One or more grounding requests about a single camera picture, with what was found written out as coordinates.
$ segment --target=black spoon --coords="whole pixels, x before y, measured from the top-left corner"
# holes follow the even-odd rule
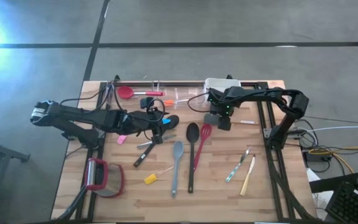
[[[187,126],[186,138],[190,142],[190,170],[189,170],[189,188],[188,192],[193,193],[193,179],[194,179],[194,143],[200,137],[200,129],[196,123],[190,123]]]

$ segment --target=keyboard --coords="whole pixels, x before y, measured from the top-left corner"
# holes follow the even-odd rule
[[[326,211],[343,223],[358,224],[358,189],[343,182],[331,197]]]

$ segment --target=spoon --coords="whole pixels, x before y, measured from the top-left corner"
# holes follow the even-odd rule
[[[194,143],[198,140],[200,137],[200,129],[198,129],[198,126],[196,123],[190,123],[189,126],[187,126],[186,131],[186,138],[187,141],[190,142],[191,148],[190,148],[190,170],[189,170],[189,188],[187,189],[187,192],[193,193],[193,179],[194,179]]]
[[[172,182],[172,198],[175,198],[177,195],[177,185],[178,185],[178,168],[179,160],[184,152],[183,142],[176,141],[173,144],[173,158],[175,159],[175,169],[173,171],[173,182]]]
[[[243,155],[241,156],[241,159],[240,159],[240,163],[238,163],[238,165],[236,166],[236,168],[234,168],[234,170],[230,173],[229,177],[226,178],[226,182],[228,183],[231,178],[234,176],[234,174],[236,173],[236,171],[240,168],[241,164],[242,164],[242,161],[244,161],[244,159],[246,159],[246,157],[248,156],[249,154],[249,151],[251,151],[251,148],[248,148],[246,150],[245,153],[243,153]]]
[[[200,131],[200,133],[201,133],[201,142],[200,142],[200,146],[198,147],[198,150],[197,150],[196,158],[194,159],[194,171],[196,171],[196,169],[197,169],[198,160],[200,159],[200,154],[201,154],[201,150],[203,148],[204,142],[211,135],[211,132],[212,132],[211,125],[204,124],[201,127],[201,131]]]
[[[146,92],[136,92],[134,93],[133,89],[129,86],[122,86],[118,88],[117,91],[119,97],[123,99],[129,99],[135,95],[146,95],[146,96],[163,96],[165,93],[157,91],[146,91]]]

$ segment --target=white cable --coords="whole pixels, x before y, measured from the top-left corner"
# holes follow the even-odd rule
[[[307,130],[306,128],[300,128],[300,127],[296,127],[296,128],[308,132],[308,133],[311,135],[311,137],[313,138],[313,141],[314,141],[313,146],[317,146],[317,138],[316,138],[316,136],[315,136],[313,133],[311,133],[311,132],[310,132],[309,130]]]
[[[318,128],[313,130],[308,130],[308,132],[312,131],[322,131],[322,130],[330,130],[330,129],[345,129],[345,128],[358,128],[358,126],[341,126],[341,127],[329,127],[329,128]]]

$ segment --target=pink object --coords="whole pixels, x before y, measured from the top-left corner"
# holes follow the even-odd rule
[[[123,144],[127,136],[118,136],[117,143]]]
[[[212,126],[209,124],[204,124],[203,127],[201,127],[201,143],[198,147],[196,157],[194,158],[194,171],[197,169],[198,160],[200,159],[201,150],[203,148],[204,141],[208,139],[208,137],[211,135],[212,132]]]
[[[129,86],[122,86],[118,88],[118,95],[123,99],[129,99],[135,95],[146,95],[146,96],[164,96],[163,92],[156,91],[146,91],[146,92],[136,92],[134,93],[133,89]]]

